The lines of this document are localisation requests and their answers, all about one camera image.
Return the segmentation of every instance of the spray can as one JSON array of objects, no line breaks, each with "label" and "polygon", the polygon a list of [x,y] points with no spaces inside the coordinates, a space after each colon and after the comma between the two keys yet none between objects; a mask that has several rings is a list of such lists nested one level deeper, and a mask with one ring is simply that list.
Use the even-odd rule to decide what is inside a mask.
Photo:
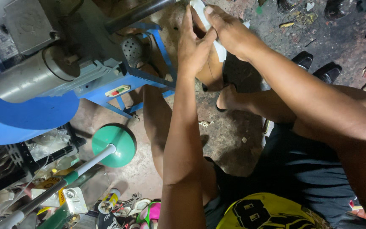
[{"label": "spray can", "polygon": [[119,196],[121,193],[118,189],[109,190],[109,194],[101,201],[98,210],[103,214],[108,214],[114,208]]}]

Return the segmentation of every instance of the concrete floor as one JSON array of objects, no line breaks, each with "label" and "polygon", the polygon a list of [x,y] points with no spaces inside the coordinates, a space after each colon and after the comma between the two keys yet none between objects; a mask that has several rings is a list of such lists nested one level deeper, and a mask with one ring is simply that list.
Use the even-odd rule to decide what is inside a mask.
[{"label": "concrete floor", "polygon": [[[96,4],[103,9],[108,16],[114,17],[124,10],[134,7],[145,0],[96,0]],[[243,20],[251,20],[251,27],[255,27],[256,32],[273,49],[281,52],[285,56],[292,58],[302,50],[307,50],[318,57],[319,60],[313,62],[312,68],[316,70],[320,66],[334,61],[344,68],[343,74],[339,76],[336,83],[341,85],[351,85],[361,87],[366,79],[360,77],[360,71],[366,65],[366,39],[362,37],[362,30],[366,27],[366,15],[361,13],[359,19],[354,24],[349,36],[349,40],[339,40],[345,34],[332,37],[332,29],[322,29],[323,32],[317,37],[317,41],[305,48],[303,42],[310,42],[315,38],[309,30],[305,30],[308,36],[305,40],[303,36],[294,42],[295,35],[300,35],[300,31],[290,28],[289,31],[278,30],[277,26],[283,22],[284,16],[277,14],[274,0],[268,0],[262,8],[258,8],[256,0],[207,0],[206,3],[217,4],[228,13]],[[316,11],[319,18],[323,13],[325,1],[316,0]],[[165,47],[171,57],[172,63],[177,66],[177,42],[179,38],[180,22],[183,17],[187,0],[181,0],[173,6],[167,7],[146,18],[160,24],[163,30],[160,35]],[[318,19],[316,27],[325,27],[325,21]],[[231,80],[236,81],[240,86],[240,92],[253,92],[266,90],[269,88],[261,80],[257,73],[252,73],[252,66],[244,62],[238,62],[242,75]],[[200,127],[203,138],[208,139],[203,148],[205,156],[209,156],[220,165],[227,173],[246,176],[252,172],[257,159],[265,144],[265,135],[262,133],[264,119],[250,113],[241,111],[217,112],[214,108],[214,93],[206,93],[201,89],[201,83],[196,83],[197,107],[199,121],[214,121],[208,128]],[[167,98],[167,102],[173,107],[174,96]],[[111,187],[116,187],[123,193],[121,199],[129,199],[135,193],[142,193],[146,198],[159,198],[161,196],[161,179],[158,176],[152,163],[149,140],[144,129],[144,116],[142,110],[137,111],[136,118],[126,119],[110,110],[98,106],[90,101],[82,99],[79,110],[70,121],[80,135],[88,139],[82,148],[82,158],[88,159],[93,155],[91,149],[91,136],[101,126],[108,123],[121,123],[128,126],[135,134],[137,140],[137,152],[133,160],[122,168],[108,168],[108,173],[112,181]]]}]

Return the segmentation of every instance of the white cloth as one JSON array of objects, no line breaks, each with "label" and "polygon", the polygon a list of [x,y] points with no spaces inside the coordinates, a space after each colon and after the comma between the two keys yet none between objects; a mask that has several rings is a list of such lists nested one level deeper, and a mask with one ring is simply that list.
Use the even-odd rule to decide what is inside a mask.
[{"label": "white cloth", "polygon": [[[194,8],[204,27],[208,31],[208,29],[211,28],[211,24],[207,21],[206,16],[204,16],[204,8],[206,8],[204,3],[201,0],[191,0],[190,5]],[[220,62],[224,62],[227,58],[227,50],[222,46],[220,41],[215,40],[213,44],[217,50],[218,60]]]}]

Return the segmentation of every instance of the black shorts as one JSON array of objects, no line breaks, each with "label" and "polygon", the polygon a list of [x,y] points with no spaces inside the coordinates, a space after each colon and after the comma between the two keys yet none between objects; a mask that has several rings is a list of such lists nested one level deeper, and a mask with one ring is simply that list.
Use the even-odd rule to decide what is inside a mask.
[{"label": "black shorts", "polygon": [[346,211],[351,211],[348,204],[355,194],[336,152],[324,143],[298,136],[292,132],[292,126],[275,123],[248,177],[226,174],[214,163],[220,195],[204,206],[208,229],[216,228],[233,202],[258,192],[293,200],[333,227]]}]

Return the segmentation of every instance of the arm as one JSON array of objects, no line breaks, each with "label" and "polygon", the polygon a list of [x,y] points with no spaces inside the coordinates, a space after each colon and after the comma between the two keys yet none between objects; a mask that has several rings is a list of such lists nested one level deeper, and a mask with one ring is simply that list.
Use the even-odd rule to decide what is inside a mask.
[{"label": "arm", "polygon": [[193,32],[190,5],[182,22],[178,47],[175,102],[164,153],[160,228],[204,229],[201,193],[202,145],[198,127],[194,82],[205,64],[217,34],[210,29],[203,39]]},{"label": "arm", "polygon": [[221,8],[207,7],[206,17],[224,47],[250,62],[297,118],[336,150],[366,210],[366,107],[267,47]]}]

